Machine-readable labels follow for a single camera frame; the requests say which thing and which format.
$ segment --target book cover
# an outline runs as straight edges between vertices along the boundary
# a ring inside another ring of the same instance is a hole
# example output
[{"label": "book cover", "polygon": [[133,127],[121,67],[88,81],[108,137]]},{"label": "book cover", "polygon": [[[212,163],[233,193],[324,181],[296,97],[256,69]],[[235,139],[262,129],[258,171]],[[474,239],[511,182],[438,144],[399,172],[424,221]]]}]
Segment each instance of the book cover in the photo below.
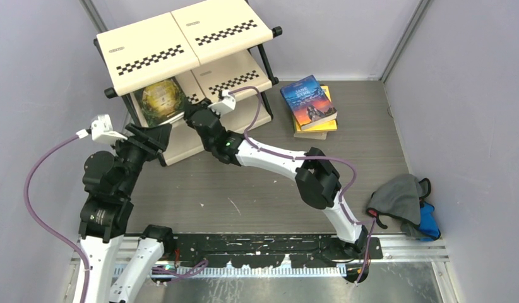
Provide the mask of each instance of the book cover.
[{"label": "book cover", "polygon": [[187,102],[185,93],[174,77],[141,88],[131,93],[131,98],[140,110],[139,120],[148,127],[180,119]]},{"label": "book cover", "polygon": [[302,130],[336,119],[337,111],[313,75],[280,89]]},{"label": "book cover", "polygon": [[[326,97],[328,100],[332,102],[332,98],[330,97],[330,90],[328,89],[327,85],[321,85],[321,88],[326,94]],[[297,120],[295,120],[295,117],[293,117],[293,125],[295,127],[295,133],[322,133],[326,131],[336,131],[338,129],[338,121],[332,120],[328,121],[326,123],[322,123],[320,125],[314,126],[312,128],[309,128],[305,131],[301,129],[301,126],[299,123],[297,123]]]}]

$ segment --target blue cloth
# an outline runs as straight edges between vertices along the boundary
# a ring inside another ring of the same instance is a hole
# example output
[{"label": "blue cloth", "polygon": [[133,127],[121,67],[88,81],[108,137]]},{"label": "blue cloth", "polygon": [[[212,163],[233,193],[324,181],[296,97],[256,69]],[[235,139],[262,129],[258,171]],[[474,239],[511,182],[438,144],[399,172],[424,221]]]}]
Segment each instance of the blue cloth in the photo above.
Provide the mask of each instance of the blue cloth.
[{"label": "blue cloth", "polygon": [[438,229],[438,224],[433,217],[434,206],[423,201],[423,207],[420,208],[419,211],[421,213],[421,223],[417,230],[429,236],[426,238],[420,238],[420,240],[429,242],[440,238],[440,229]]}]

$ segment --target gray wall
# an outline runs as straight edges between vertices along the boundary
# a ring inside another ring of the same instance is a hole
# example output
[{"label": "gray wall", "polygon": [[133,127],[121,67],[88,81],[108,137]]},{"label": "gray wall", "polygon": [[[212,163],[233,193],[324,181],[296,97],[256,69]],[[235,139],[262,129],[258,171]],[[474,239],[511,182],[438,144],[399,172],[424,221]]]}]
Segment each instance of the gray wall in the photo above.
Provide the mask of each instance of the gray wall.
[{"label": "gray wall", "polygon": [[[77,1],[0,1],[0,302],[57,302],[72,255],[23,205],[33,163],[97,114],[123,125],[124,106],[103,94],[111,82],[92,45],[95,34]],[[86,199],[83,163],[101,149],[88,138],[77,141],[32,183],[37,213],[72,240]]]},{"label": "gray wall", "polygon": [[466,302],[519,302],[519,0],[434,1],[386,88]]},{"label": "gray wall", "polygon": [[[200,0],[93,0],[109,28]],[[379,79],[419,0],[250,0],[283,35],[265,48],[284,80],[314,74],[322,80]]]}]

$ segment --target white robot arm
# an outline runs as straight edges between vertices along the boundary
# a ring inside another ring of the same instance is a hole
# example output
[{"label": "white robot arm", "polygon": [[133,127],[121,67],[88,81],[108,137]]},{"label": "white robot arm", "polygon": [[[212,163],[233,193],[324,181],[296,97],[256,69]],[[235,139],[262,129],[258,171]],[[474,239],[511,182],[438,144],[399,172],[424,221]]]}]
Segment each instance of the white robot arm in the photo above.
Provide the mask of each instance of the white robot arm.
[{"label": "white robot arm", "polygon": [[[243,134],[227,131],[220,115],[235,107],[227,91],[222,100],[187,104],[184,118],[202,139],[203,146],[223,163],[257,167],[283,175],[297,184],[302,200],[321,210],[334,226],[345,251],[360,255],[368,232],[340,196],[339,173],[321,150],[289,151],[262,144]],[[143,129],[129,125],[126,137],[112,130],[108,116],[92,123],[94,141],[114,144],[116,156],[106,151],[91,155],[85,162],[83,183],[89,197],[81,211],[81,247],[89,257],[89,302],[134,302],[150,269],[165,253],[176,248],[172,229],[150,225],[139,241],[137,251],[118,280],[110,284],[116,254],[123,240],[133,208],[129,197],[144,162],[152,160],[168,145],[171,125]],[[80,301],[83,274],[78,277],[74,302]]]}]

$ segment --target stack of books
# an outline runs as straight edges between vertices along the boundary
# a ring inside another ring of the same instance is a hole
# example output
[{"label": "stack of books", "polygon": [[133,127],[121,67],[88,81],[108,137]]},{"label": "stack of books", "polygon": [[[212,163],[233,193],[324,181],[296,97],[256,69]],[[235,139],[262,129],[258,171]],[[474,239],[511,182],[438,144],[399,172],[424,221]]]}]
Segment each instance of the stack of books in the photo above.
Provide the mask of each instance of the stack of books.
[{"label": "stack of books", "polygon": [[328,86],[308,76],[280,89],[293,112],[294,136],[325,140],[329,131],[336,131],[338,112],[332,105]]}]

